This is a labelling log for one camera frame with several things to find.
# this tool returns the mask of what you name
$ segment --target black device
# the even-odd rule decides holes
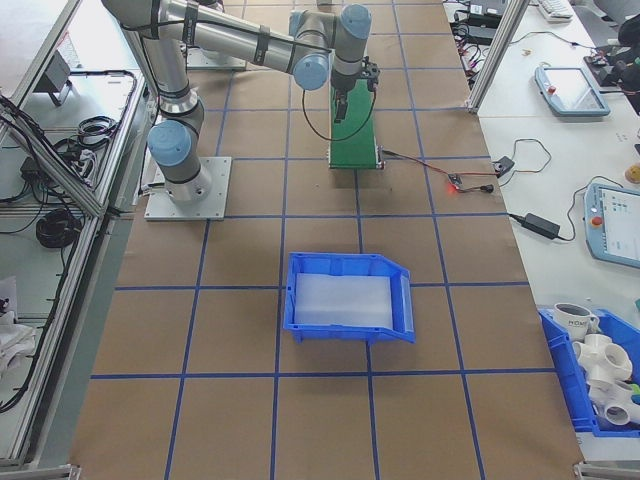
[[[551,240],[558,237],[560,233],[560,225],[550,222],[542,217],[534,215],[533,213],[527,213],[524,217],[521,215],[509,214],[516,222],[522,225],[527,230],[531,230],[538,235],[547,237]]]
[[[477,27],[498,28],[507,9],[508,0],[471,0],[467,24]]]
[[[27,157],[20,167],[20,176],[26,182],[35,182],[40,179],[41,170],[33,157]]]
[[[491,27],[469,26],[469,42],[478,45],[491,45],[493,38],[496,36],[496,29]]]
[[[500,178],[508,173],[514,165],[513,160],[505,155],[500,160],[493,162],[493,169],[496,171],[497,177]]]
[[[71,89],[69,75],[71,69],[62,55],[57,50],[53,53],[51,61],[38,80],[34,92],[48,93],[56,107],[62,105]]]

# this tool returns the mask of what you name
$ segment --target blue joint cap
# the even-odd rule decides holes
[[[364,5],[347,5],[342,9],[340,21],[347,32],[360,40],[369,38],[371,12]]]
[[[293,11],[289,17],[289,36],[295,37],[298,34],[300,28],[300,20],[304,12]]]
[[[329,77],[329,60],[326,55],[310,53],[298,60],[293,67],[293,78],[304,90],[317,90]]]
[[[180,165],[191,151],[191,135],[187,127],[175,120],[156,125],[147,137],[149,151],[162,167]]]

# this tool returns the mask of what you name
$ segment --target power adapter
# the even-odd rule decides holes
[[[514,215],[510,213],[509,216],[527,230],[531,230],[538,235],[542,235],[543,237],[547,237],[551,240],[559,238],[558,233],[560,232],[560,225],[550,222],[549,220],[538,217],[533,213],[527,213],[524,217],[522,215]]]
[[[498,178],[502,177],[506,173],[508,173],[515,163],[509,157],[504,156],[497,162],[493,162],[493,169],[496,171],[496,175]]]
[[[40,178],[40,167],[32,157],[27,157],[22,162],[20,176],[25,182],[35,182]]]

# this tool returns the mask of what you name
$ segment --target mounting plate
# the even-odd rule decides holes
[[[209,58],[199,48],[190,48],[187,54],[187,70],[246,70],[247,62],[239,58],[230,57],[224,53],[217,53]]]
[[[149,194],[149,203],[144,214],[146,220],[222,220],[227,205],[231,157],[201,157],[202,168],[211,174],[209,195],[195,203],[174,202],[164,187],[158,187]],[[160,169],[154,183],[164,182]]]

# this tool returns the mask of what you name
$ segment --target blue storage bin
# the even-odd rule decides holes
[[[389,277],[393,328],[296,324],[296,281],[301,273]],[[291,332],[296,342],[305,338],[338,338],[371,343],[400,339],[414,343],[409,271],[382,255],[291,253],[283,327]]]
[[[640,330],[616,317],[608,310],[595,310],[600,318],[602,333],[611,337],[629,354],[634,367],[634,383],[640,384]],[[569,334],[553,321],[553,309],[540,309],[542,327],[547,337],[549,351],[560,379],[562,393],[569,409],[571,422],[576,432],[592,432],[596,437],[640,437],[640,426],[611,425],[598,419],[589,400],[584,371],[578,365]]]

